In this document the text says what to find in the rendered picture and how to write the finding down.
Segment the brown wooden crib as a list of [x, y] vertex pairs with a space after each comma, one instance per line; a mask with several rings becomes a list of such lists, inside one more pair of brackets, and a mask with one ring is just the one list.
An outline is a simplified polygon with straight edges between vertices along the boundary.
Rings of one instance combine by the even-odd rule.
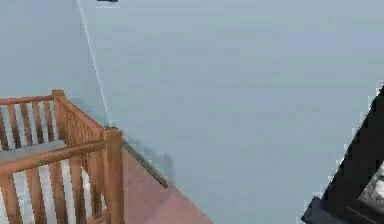
[[28, 145], [64, 141], [64, 148], [0, 162], [0, 191], [9, 224], [23, 224], [13, 175], [27, 176], [35, 224], [48, 224], [38, 168], [49, 167], [57, 224], [69, 224], [61, 162], [69, 162], [77, 224], [125, 224], [122, 132], [102, 127], [69, 101], [62, 90], [47, 96], [0, 99], [0, 145], [10, 151], [1, 107], [8, 110], [13, 142], [21, 148], [15, 107], [19, 106]]

